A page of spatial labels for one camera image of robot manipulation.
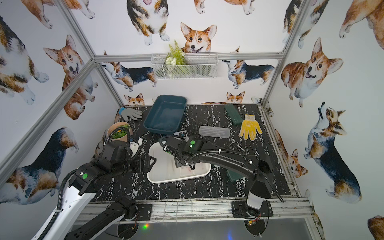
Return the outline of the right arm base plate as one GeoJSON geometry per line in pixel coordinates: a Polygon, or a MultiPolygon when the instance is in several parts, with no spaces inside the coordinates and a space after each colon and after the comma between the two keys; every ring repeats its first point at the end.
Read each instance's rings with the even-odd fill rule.
{"type": "Polygon", "coordinates": [[[259,210],[247,205],[246,202],[231,202],[231,210],[234,218],[254,220],[258,217],[273,217],[274,213],[269,201],[264,200],[259,210]]]}

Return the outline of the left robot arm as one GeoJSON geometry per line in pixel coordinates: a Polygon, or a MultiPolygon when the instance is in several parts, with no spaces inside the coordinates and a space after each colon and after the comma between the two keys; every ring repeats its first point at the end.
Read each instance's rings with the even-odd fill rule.
{"type": "Polygon", "coordinates": [[[140,210],[131,197],[121,197],[82,227],[71,231],[76,219],[102,185],[113,177],[150,171],[157,159],[146,156],[137,161],[130,143],[104,143],[100,155],[68,173],[58,194],[57,207],[33,237],[35,240],[93,240],[120,220],[136,220],[140,210]]]}

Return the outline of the clear ribbed case back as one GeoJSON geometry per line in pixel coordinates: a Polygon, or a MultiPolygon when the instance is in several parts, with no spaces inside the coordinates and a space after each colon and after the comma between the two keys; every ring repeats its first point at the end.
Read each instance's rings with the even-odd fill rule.
{"type": "Polygon", "coordinates": [[[199,135],[204,137],[228,139],[231,135],[231,131],[228,128],[200,126],[199,135]]]}

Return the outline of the clear case pink pen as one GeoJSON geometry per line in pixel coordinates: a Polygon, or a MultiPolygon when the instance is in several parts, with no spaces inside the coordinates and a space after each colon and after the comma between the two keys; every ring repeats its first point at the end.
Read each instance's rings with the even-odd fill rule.
{"type": "Polygon", "coordinates": [[[202,166],[196,166],[194,170],[190,167],[181,167],[180,176],[181,178],[199,178],[208,173],[208,169],[202,166]]]}

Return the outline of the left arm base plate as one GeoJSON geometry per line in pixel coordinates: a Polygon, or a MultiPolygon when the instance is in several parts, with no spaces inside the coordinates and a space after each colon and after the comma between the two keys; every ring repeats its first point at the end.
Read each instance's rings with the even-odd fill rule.
{"type": "Polygon", "coordinates": [[[136,205],[136,212],[133,221],[147,222],[151,219],[153,205],[152,204],[138,204],[136,205]]]}

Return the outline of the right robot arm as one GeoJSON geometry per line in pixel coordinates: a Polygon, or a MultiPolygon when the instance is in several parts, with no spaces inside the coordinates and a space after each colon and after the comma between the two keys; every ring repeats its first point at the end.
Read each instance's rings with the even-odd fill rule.
{"type": "Polygon", "coordinates": [[[212,164],[247,178],[250,185],[247,205],[254,210],[260,210],[263,202],[272,197],[274,169],[269,156],[258,157],[227,150],[197,136],[187,141],[175,135],[163,136],[159,143],[183,166],[212,164]]]}

